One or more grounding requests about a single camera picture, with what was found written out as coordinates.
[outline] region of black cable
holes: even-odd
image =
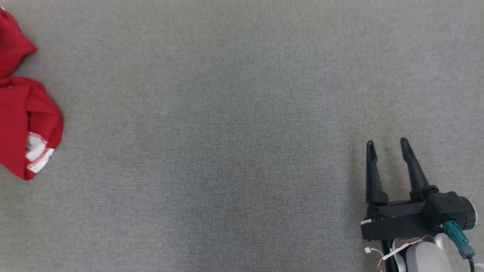
[[[470,272],[474,272],[474,260],[471,256],[467,257],[467,259],[469,260]]]

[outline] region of red stitching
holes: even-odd
[[[32,137],[35,137],[35,138],[40,139],[40,141],[41,141],[41,142],[42,142],[44,145],[47,145],[47,144],[49,143],[49,142],[47,142],[47,141],[44,139],[44,137],[42,137],[42,135],[37,134],[37,133],[35,133],[35,132],[31,132],[31,131],[29,131],[29,136],[32,136]]]
[[[27,169],[30,170],[30,168],[32,168],[32,166],[36,165],[40,160],[42,160],[45,155],[47,154],[47,152],[50,150],[50,148],[46,148],[44,149],[44,152],[42,152],[42,154],[40,154],[39,157],[37,157],[37,159],[35,159],[33,162],[31,162],[28,166],[27,166]]]

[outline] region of teal cable connector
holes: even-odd
[[[474,255],[476,255],[474,249],[469,245],[469,240],[455,220],[450,220],[445,223],[444,233],[447,234],[457,246],[459,254],[463,259],[467,259],[469,256],[474,257]]]

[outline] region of gray surface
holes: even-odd
[[[407,136],[484,211],[480,0],[0,3],[65,117],[34,180],[0,169],[1,271],[375,271],[369,139],[391,199]]]

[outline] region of red fabric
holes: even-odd
[[[0,80],[0,164],[29,180],[35,173],[27,166],[27,134],[34,132],[56,148],[62,137],[62,115],[42,83],[13,76]]]
[[[0,8],[0,78],[11,74],[25,55],[36,50],[24,37],[15,19]]]

